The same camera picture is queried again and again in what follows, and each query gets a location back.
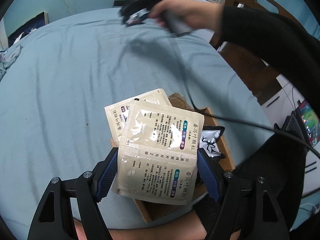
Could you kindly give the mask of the person right forearm black sleeve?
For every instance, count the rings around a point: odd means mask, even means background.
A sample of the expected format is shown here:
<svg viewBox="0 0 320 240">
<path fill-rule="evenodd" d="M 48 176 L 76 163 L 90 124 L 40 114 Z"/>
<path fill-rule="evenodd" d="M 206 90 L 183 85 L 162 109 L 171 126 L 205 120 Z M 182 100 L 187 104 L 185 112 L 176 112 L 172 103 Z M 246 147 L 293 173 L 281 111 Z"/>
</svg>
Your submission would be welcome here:
<svg viewBox="0 0 320 240">
<path fill-rule="evenodd" d="M 280 14 L 224 7 L 222 36 L 285 76 L 312 105 L 319 102 L 319 40 Z"/>
</svg>

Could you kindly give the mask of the person right hand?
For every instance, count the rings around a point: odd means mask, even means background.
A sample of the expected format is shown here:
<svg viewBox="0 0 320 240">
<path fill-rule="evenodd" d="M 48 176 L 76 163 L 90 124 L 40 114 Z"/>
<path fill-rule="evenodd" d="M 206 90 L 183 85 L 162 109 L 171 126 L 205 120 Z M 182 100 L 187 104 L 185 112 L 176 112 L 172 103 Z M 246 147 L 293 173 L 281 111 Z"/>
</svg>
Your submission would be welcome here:
<svg viewBox="0 0 320 240">
<path fill-rule="evenodd" d="M 181 18 L 193 29 L 208 29 L 215 33 L 222 32 L 223 4 L 192 0 L 162 0 L 149 13 L 158 25 L 164 27 L 161 14 L 170 11 Z"/>
</svg>

